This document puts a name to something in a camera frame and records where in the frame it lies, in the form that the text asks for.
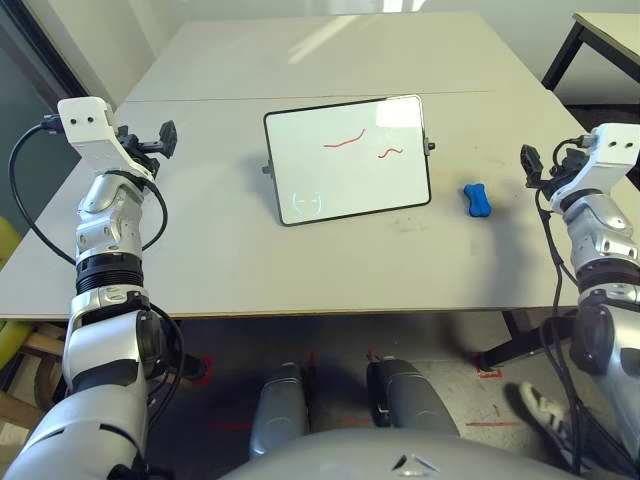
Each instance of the table leg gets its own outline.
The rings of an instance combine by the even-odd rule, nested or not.
[[[569,35],[567,35],[562,47],[560,47],[556,58],[553,59],[553,63],[542,79],[542,86],[549,90],[556,88],[560,79],[564,75],[564,72],[567,71],[567,68],[569,68],[573,58],[576,56],[576,53],[578,53],[580,45],[582,45],[582,39],[580,36],[583,30],[584,27],[578,22],[573,24],[573,28],[571,28],[571,31],[569,32]]]
[[[631,60],[627,55],[615,47],[612,47],[598,35],[586,28],[580,33],[580,41],[589,45],[636,82],[640,83],[640,65]]]
[[[502,312],[502,315],[511,334],[511,340],[490,350],[478,352],[475,355],[477,366],[482,370],[491,371],[497,365],[502,365],[524,355],[534,355],[542,349],[540,327],[530,328],[527,331],[522,330],[523,327],[527,328],[528,317],[525,318],[526,312],[507,311]],[[565,340],[571,336],[573,331],[573,319],[571,317],[563,319],[557,325],[560,340]],[[545,330],[545,340],[548,345],[553,344],[550,328]]]

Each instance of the wall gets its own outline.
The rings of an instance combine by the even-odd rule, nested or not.
[[[119,105],[178,22],[154,0],[25,0],[89,93]]]
[[[639,0],[157,0],[154,5],[179,22],[473,10],[539,79],[569,32],[574,12],[640,13]],[[640,102],[640,86],[586,46],[578,52],[556,94],[565,104]]]

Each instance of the whiteboard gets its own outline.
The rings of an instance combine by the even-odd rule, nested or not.
[[[418,96],[271,112],[264,125],[284,225],[431,199]]]

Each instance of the gray floor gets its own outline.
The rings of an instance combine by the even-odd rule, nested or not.
[[[534,317],[540,321],[544,312]],[[214,479],[247,461],[249,427],[259,391],[285,361],[315,357],[314,432],[373,428],[367,352],[412,362],[449,408],[461,435],[543,462],[562,465],[547,439],[516,412],[509,389],[528,380],[564,399],[544,355],[511,362],[501,378],[481,378],[469,358],[509,339],[499,313],[191,320],[183,324],[189,353],[212,362],[207,384],[182,389],[149,441],[149,460],[180,479]],[[575,372],[585,403],[607,407],[590,378]],[[517,422],[477,427],[474,422]]]

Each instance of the yellow chair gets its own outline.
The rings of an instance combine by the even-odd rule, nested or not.
[[[0,217],[0,270],[20,243],[20,235],[4,217]],[[0,320],[0,368],[13,358],[31,333],[31,322]]]
[[[18,232],[7,222],[6,218],[0,217],[0,270],[19,243],[20,235]]]

